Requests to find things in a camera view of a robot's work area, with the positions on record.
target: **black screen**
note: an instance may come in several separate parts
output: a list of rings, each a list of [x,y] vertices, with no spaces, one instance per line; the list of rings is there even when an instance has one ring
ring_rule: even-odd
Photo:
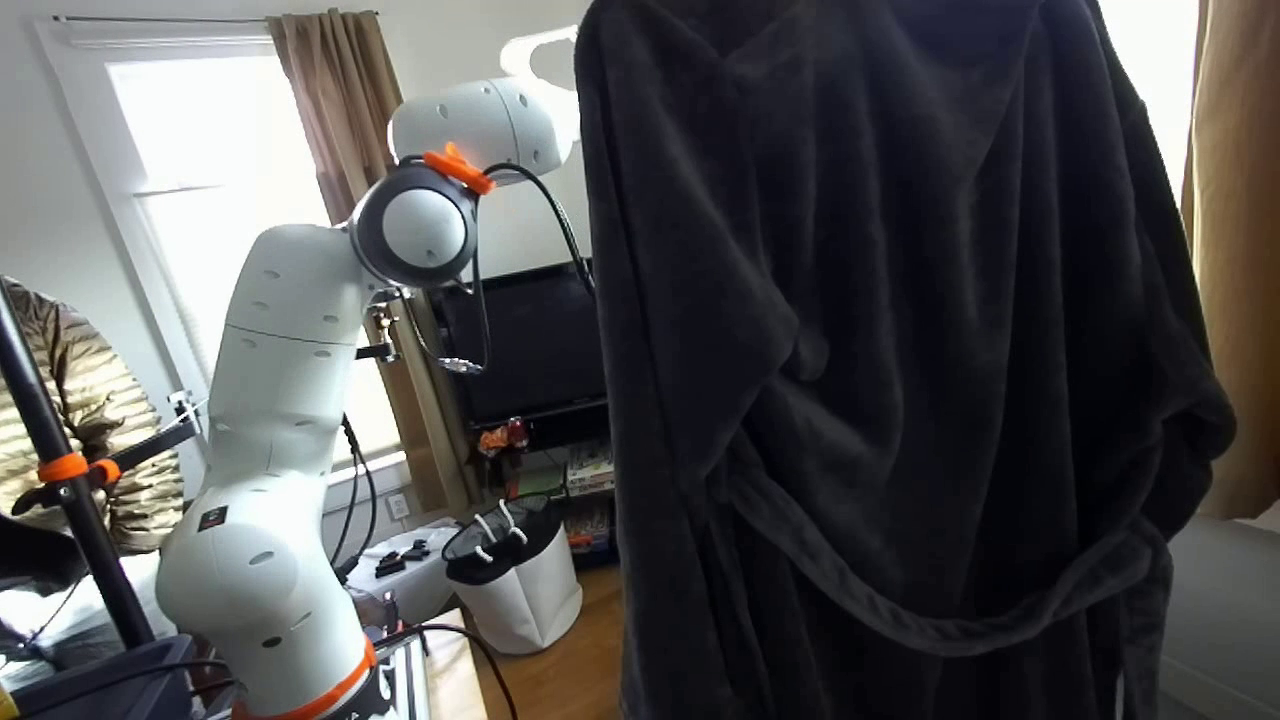
[[[454,375],[467,423],[604,402],[595,305],[573,265],[483,280],[493,350],[483,375]],[[471,288],[436,294],[442,350],[480,359]]]

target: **floor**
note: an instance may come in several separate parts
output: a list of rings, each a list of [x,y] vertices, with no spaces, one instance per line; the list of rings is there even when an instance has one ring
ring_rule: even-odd
[[[559,643],[535,657],[504,657],[498,672],[517,695],[518,720],[617,720],[622,606],[617,566],[589,566],[584,610]],[[506,704],[483,663],[480,688],[493,720],[506,720]]]

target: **white robotic arm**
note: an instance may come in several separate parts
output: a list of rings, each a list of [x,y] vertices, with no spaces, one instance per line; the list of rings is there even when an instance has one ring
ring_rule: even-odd
[[[483,169],[562,158],[517,80],[404,104],[390,150],[342,227],[282,224],[246,253],[206,393],[205,493],[160,557],[160,606],[216,643],[250,716],[375,707],[375,651],[314,533],[365,312],[471,260]]]

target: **white wall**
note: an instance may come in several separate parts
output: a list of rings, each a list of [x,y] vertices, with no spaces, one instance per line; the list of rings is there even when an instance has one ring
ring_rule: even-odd
[[[31,17],[268,17],[321,10],[333,0],[3,0],[0,4],[0,271],[81,309],[127,359],[160,402],[179,381],[149,319],[122,243],[99,203],[93,169],[42,67]],[[340,9],[380,9],[387,51],[404,96],[454,80],[498,77],[497,51],[506,34],[581,19],[589,0],[342,0]],[[539,55],[539,67],[567,77],[567,51]],[[581,158],[547,177],[554,198],[581,227]],[[512,189],[483,203],[483,268],[512,271],[562,260],[559,230],[533,189]]]

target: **dark robe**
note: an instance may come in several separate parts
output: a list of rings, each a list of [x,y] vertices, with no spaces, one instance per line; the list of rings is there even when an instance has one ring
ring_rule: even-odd
[[[1086,0],[595,0],[629,716],[1147,720],[1233,438]]]

